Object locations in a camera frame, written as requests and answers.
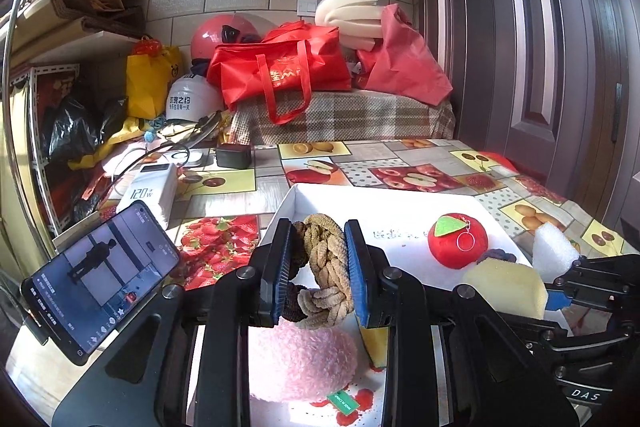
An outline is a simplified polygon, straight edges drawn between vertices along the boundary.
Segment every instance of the pink fuzzy ball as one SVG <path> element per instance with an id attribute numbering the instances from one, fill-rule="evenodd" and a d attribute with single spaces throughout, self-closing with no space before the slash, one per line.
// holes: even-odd
<path id="1" fill-rule="evenodd" d="M 249 389 L 270 402 L 315 401 L 353 379 L 358 353 L 338 328 L 302 330 L 280 319 L 274 328 L 249 328 Z"/>

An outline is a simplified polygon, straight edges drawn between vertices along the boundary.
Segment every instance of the red bag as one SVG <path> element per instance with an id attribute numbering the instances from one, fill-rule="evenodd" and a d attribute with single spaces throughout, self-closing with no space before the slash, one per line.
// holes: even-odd
<path id="1" fill-rule="evenodd" d="M 226 105 L 264 93 L 270 120 L 284 124 L 305 112 L 312 89 L 351 90 L 338 28 L 304 21 L 285 23 L 259 44 L 222 44 L 211 59 L 207 80 L 219 87 Z M 278 116 L 274 91 L 300 89 L 302 106 Z"/>
<path id="2" fill-rule="evenodd" d="M 358 87 L 407 96 L 438 105 L 453 90 L 447 75 L 397 4 L 382 11 L 382 43 L 372 51 L 358 50 L 358 59 L 369 72 Z"/>

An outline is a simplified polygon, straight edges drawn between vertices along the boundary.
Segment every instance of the pink non-woven bag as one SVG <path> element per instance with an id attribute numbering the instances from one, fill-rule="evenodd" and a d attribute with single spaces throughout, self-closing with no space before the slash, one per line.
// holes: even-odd
<path id="1" fill-rule="evenodd" d="M 419 32 L 397 4 L 382 11 L 382 42 L 357 55 L 366 73 L 358 87 L 438 105 L 453 90 Z"/>

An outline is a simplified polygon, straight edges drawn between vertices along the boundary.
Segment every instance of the phone screen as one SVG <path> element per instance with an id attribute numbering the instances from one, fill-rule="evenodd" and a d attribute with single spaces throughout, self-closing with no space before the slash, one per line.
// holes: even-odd
<path id="1" fill-rule="evenodd" d="M 85 358 L 177 262 L 172 242 L 136 201 L 34 273 L 23 293 Z"/>

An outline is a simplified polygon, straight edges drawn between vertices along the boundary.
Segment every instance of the plaid blanket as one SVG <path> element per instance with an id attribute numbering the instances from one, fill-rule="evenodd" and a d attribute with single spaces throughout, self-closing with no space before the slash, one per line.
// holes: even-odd
<path id="1" fill-rule="evenodd" d="M 302 93 L 276 92 L 278 113 L 302 104 Z M 269 120 L 263 98 L 242 100 L 230 128 L 230 142 L 254 145 L 320 140 L 451 139 L 455 118 L 448 100 L 433 107 L 411 98 L 367 90 L 314 92 L 305 114 L 284 124 Z"/>

